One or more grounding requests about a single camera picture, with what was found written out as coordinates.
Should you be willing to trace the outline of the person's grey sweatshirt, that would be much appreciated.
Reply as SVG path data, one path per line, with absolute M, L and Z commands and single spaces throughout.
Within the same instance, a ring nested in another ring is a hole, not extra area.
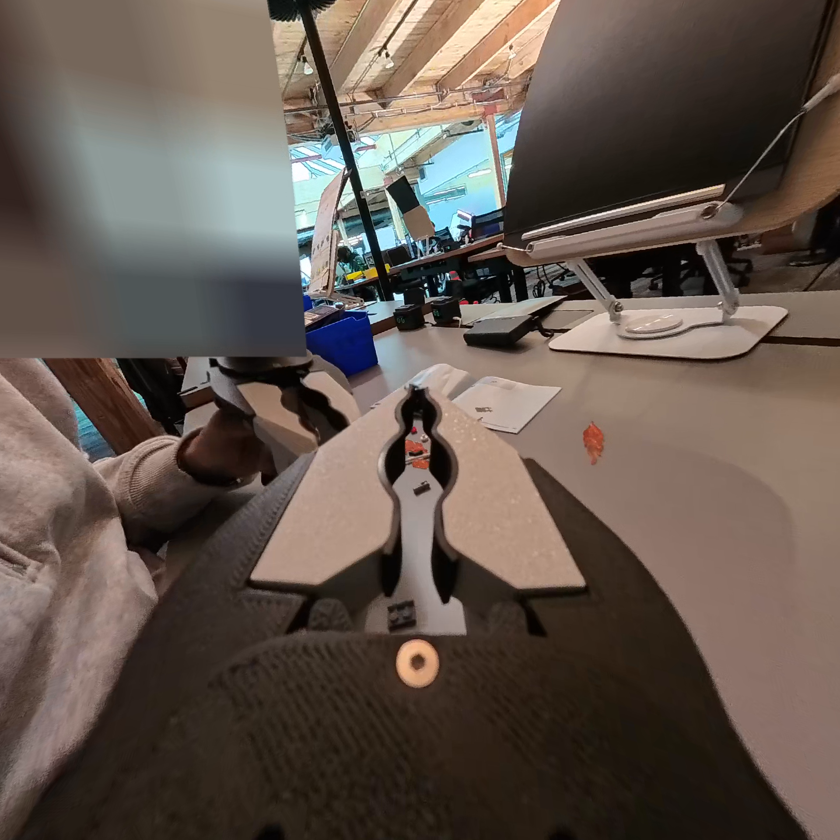
M 2 359 L 2 838 L 95 726 L 158 601 L 126 538 L 117 479 L 156 437 L 95 466 L 70 400 L 37 359 Z

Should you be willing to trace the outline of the person's left hand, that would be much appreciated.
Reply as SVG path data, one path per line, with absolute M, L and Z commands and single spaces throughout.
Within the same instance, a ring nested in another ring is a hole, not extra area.
M 200 483 L 226 487 L 259 476 L 263 485 L 277 477 L 274 459 L 243 414 L 217 409 L 185 436 L 176 455 L 179 469 Z

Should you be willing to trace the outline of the beige printed board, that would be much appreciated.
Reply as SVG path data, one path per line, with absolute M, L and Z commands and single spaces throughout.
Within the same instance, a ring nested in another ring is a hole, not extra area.
M 320 196 L 311 241 L 310 298 L 328 298 L 333 294 L 340 241 L 335 223 L 340 198 L 348 179 L 347 171 L 340 169 Z

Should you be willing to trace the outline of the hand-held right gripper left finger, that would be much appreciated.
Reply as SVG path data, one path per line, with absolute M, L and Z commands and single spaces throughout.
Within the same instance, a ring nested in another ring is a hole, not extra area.
M 415 563 L 415 506 L 395 488 L 405 465 L 401 386 L 321 446 L 248 583 L 261 595 L 334 599 L 353 621 L 381 621 Z

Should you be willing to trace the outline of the black power brick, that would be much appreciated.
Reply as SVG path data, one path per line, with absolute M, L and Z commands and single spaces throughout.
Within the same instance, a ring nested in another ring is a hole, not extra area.
M 535 323 L 534 318 L 528 315 L 483 318 L 473 322 L 465 331 L 464 342 L 472 347 L 510 348 L 535 330 Z

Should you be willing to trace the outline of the long wooden desk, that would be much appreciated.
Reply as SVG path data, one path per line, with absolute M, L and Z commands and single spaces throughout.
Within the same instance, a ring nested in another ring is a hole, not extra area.
M 455 273 L 464 288 L 486 288 L 490 294 L 497 294 L 502 303 L 526 301 L 529 289 L 525 269 L 511 262 L 500 247 L 502 239 L 502 234 L 495 234 L 390 268 L 392 290 L 403 294 L 409 287 L 423 287 L 428 298 L 449 295 L 451 274 Z

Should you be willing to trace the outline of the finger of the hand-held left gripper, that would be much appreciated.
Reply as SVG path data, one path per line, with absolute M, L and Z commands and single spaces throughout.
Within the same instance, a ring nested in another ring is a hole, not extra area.
M 254 422 L 257 437 L 268 447 L 277 472 L 296 458 L 315 452 L 342 430 L 319 430 L 314 422 Z
M 338 369 L 312 369 L 303 377 L 303 404 L 319 430 L 344 430 L 361 417 L 347 377 Z

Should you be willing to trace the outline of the lego instruction booklet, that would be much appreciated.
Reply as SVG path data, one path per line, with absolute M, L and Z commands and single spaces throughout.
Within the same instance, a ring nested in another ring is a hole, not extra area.
M 410 385 L 430 387 L 489 429 L 519 434 L 558 394 L 559 386 L 530 385 L 498 376 L 475 378 L 451 364 L 417 372 Z

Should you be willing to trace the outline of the black portable monitor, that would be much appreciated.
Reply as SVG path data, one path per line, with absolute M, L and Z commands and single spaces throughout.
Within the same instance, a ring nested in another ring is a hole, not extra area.
M 807 100 L 837 6 L 559 2 L 521 111 L 506 242 L 738 182 Z

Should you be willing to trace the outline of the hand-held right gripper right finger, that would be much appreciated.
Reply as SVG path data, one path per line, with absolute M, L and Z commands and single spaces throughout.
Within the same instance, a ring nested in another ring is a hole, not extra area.
M 430 568 L 442 603 L 577 595 L 583 573 L 517 450 L 429 387 L 418 390 L 435 502 Z

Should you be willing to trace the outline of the wooden post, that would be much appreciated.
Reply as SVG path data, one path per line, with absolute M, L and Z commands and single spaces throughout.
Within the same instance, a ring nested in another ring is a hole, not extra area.
M 157 423 L 111 359 L 43 359 L 116 455 L 162 436 Z

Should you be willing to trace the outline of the large blue storage bin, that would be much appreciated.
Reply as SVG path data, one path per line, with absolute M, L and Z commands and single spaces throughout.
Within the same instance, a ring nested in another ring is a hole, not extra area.
M 348 377 L 379 363 L 370 317 L 363 310 L 341 310 L 315 321 L 306 327 L 306 344 Z

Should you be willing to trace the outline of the black pole lamp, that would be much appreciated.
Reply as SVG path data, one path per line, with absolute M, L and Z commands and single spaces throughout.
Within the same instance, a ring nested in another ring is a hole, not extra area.
M 338 139 L 342 153 L 344 168 L 347 172 L 358 207 L 360 219 L 367 236 L 371 255 L 376 269 L 376 285 L 384 301 L 393 301 L 392 283 L 385 268 L 385 260 L 375 232 L 375 226 L 370 208 L 365 198 L 364 188 L 358 164 L 350 141 L 349 131 L 343 118 L 338 94 L 333 83 L 327 57 L 322 47 L 322 41 L 316 22 L 316 14 L 334 4 L 334 1 L 268 1 L 269 17 L 277 22 L 292 22 L 300 20 L 304 29 L 311 58 L 320 81 L 320 87 L 332 121 L 333 131 Z

